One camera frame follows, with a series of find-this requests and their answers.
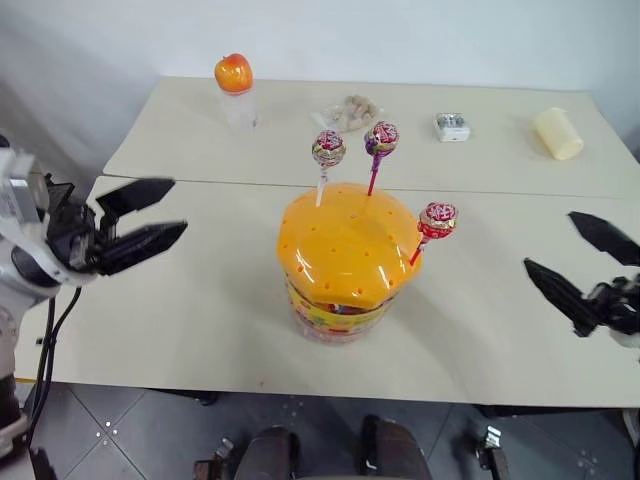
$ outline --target white table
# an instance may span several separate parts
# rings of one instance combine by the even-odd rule
[[[123,180],[101,178],[104,193]],[[275,255],[285,205],[305,188],[180,182],[120,231],[186,218],[173,248],[89,285],[61,332],[60,381],[512,405],[640,406],[637,350],[572,333],[529,280],[530,256],[582,290],[633,273],[578,235],[590,212],[640,239],[640,204],[495,193],[393,192],[413,211],[454,202],[459,228],[360,341],[297,332]],[[257,238],[266,239],[259,242]],[[71,294],[59,300],[63,308]],[[17,376],[33,377],[46,306],[28,313]]]
[[[191,181],[315,185],[312,112],[358,93],[385,109],[400,143],[383,160],[381,188],[640,198],[640,166],[585,93],[366,83],[258,81],[255,132],[234,134],[213,79],[163,78],[105,173],[164,175]],[[585,140],[575,159],[558,162],[535,137],[534,116],[568,111]],[[472,136],[440,143],[438,112],[462,112]],[[344,161],[330,177],[366,183],[371,158],[362,131],[345,136]]]

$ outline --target floor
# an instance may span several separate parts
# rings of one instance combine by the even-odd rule
[[[54,384],[33,446],[46,449],[60,480],[187,480],[222,437],[242,444],[279,424],[300,436],[302,476],[353,474],[369,413],[409,427],[434,480],[491,479],[470,441],[488,423],[503,432],[514,480],[632,480],[633,450],[616,412],[489,421],[469,405],[242,393],[205,407],[157,391]]]

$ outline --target small white box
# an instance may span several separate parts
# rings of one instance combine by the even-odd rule
[[[439,113],[433,120],[441,142],[464,142],[471,129],[460,113]]]

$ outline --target orange lid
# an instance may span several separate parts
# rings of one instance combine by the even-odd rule
[[[280,263],[309,301],[374,309],[418,273],[421,258],[409,264],[418,219],[395,197],[343,183],[315,201],[314,189],[287,206],[278,239]]]

